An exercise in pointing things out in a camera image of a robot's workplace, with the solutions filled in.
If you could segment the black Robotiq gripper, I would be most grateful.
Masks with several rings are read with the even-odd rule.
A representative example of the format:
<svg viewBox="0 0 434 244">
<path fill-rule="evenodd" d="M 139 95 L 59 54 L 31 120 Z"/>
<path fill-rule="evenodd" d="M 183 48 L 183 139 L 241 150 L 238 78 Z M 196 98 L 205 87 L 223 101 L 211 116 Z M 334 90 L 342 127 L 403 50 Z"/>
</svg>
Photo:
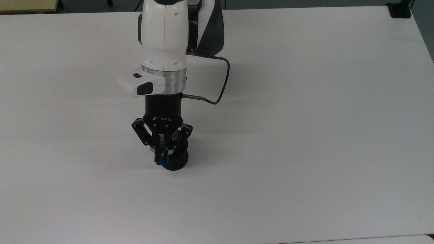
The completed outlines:
<svg viewBox="0 0 434 244">
<path fill-rule="evenodd" d="M 188 148 L 193 128 L 181 117 L 182 94 L 151 95 L 145 99 L 145 114 L 132 123 L 144 146 L 153 149 L 154 162 L 163 163 L 162 150 L 168 157 L 181 156 Z"/>
</svg>

